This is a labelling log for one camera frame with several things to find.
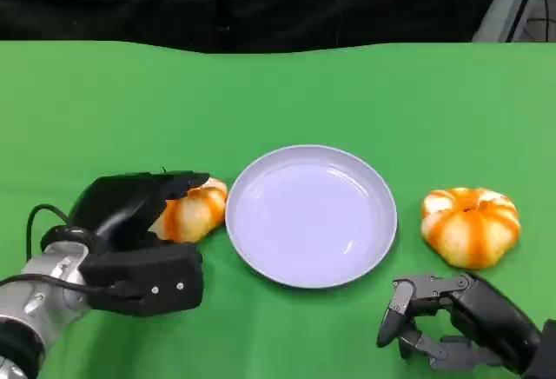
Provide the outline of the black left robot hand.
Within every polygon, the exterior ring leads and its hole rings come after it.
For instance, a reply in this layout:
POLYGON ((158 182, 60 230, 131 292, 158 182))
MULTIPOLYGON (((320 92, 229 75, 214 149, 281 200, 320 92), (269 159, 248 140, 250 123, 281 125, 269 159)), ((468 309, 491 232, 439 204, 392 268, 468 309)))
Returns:
POLYGON ((177 243, 174 236, 156 234, 153 226, 172 201, 187 197, 208 179, 208 173, 191 170, 102 176, 78 197, 67 224, 89 232, 103 251, 177 243))

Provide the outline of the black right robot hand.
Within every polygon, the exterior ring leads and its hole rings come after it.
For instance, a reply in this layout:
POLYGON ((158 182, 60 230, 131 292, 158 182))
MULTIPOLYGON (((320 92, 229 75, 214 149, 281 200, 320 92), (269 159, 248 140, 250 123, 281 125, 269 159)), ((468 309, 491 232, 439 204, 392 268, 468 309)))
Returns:
POLYGON ((533 321, 483 277, 464 272, 453 277, 433 274, 401 276, 379 327, 376 345, 398 343, 404 360, 421 354, 435 370, 473 370, 502 366, 521 375, 533 361, 541 332, 533 321), (460 332, 440 340, 416 323, 420 316, 445 310, 460 332))

